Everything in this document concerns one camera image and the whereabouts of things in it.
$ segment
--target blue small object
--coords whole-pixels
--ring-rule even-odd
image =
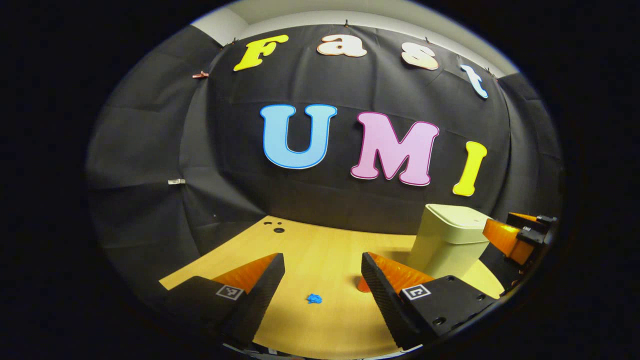
[[[320,295],[316,294],[309,295],[307,300],[309,300],[307,304],[320,304],[322,302],[322,298],[320,297]]]

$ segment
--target blue letter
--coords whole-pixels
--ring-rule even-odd
[[[460,65],[460,67],[462,68],[462,70],[467,72],[469,81],[471,81],[471,85],[473,85],[474,90],[478,93],[478,95],[484,97],[485,99],[489,97],[486,91],[480,86],[480,82],[482,81],[482,79],[480,78],[480,76],[478,76],[478,74],[476,74],[473,69],[471,69],[471,66]]]
[[[260,110],[264,118],[264,154],[267,159],[284,168],[310,168],[317,165],[326,154],[329,141],[329,120],[338,113],[330,105],[309,105],[305,113],[311,116],[311,140],[303,152],[291,151],[287,146],[289,117],[296,113],[291,105],[269,105]]]

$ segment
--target black fabric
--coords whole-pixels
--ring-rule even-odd
[[[283,34],[289,40],[277,44],[259,66],[233,71],[247,43]],[[316,47],[331,34],[357,36],[368,53],[360,58],[319,54]],[[228,45],[211,70],[215,76],[207,80],[213,106],[206,115],[225,177],[270,215],[343,229],[415,234],[427,203],[468,206],[489,214],[509,154],[509,119],[502,92],[486,70],[437,45],[428,45],[440,64],[437,70],[405,64],[403,42],[428,45],[393,31],[338,25],[281,29]],[[460,69],[462,63],[482,77],[487,100],[475,93]],[[294,151],[308,147],[310,118],[305,106],[329,104],[338,109],[322,162],[291,170],[265,157],[260,110],[272,104],[296,107],[287,139]],[[363,111],[388,115],[400,140],[416,121],[438,126],[429,185],[403,184],[397,174],[389,181],[382,175],[375,180],[351,176],[362,146],[363,129],[356,117]],[[452,193],[467,160],[467,141],[488,149],[471,197]]]
[[[145,301],[157,302],[166,293],[158,280],[199,257],[180,188],[95,190],[89,200],[105,254]]]
[[[535,89],[522,74],[499,79],[511,124],[509,169],[491,217],[509,212],[559,217],[563,161],[557,130]]]
[[[189,116],[199,111],[192,98],[204,84],[191,75],[208,69],[220,49],[193,26],[179,31],[133,67],[93,130],[86,160],[93,222],[110,262],[148,303],[166,291],[158,280],[264,216],[211,169],[208,145],[198,142],[207,138],[197,138],[204,118]]]

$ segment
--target pink letter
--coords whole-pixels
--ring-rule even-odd
[[[391,180],[407,160],[406,169],[400,173],[400,181],[408,185],[425,186],[431,182],[429,161],[433,140],[440,130],[437,126],[418,121],[411,126],[401,142],[398,142],[391,121],[385,114],[365,112],[358,115],[364,126],[362,150],[357,166],[351,175],[359,179],[375,179],[378,169],[374,167],[376,154],[380,157],[385,178]]]

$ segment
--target wooden table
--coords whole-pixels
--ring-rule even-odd
[[[276,227],[285,231],[276,233]],[[194,275],[212,279],[281,252],[285,275],[253,341],[317,359],[380,356],[399,349],[371,293],[356,289],[362,253],[403,263],[414,240],[415,235],[363,233],[266,216],[160,283],[169,290]],[[480,261],[462,279],[495,298],[504,291]],[[320,295],[322,304],[307,304],[311,293]]]

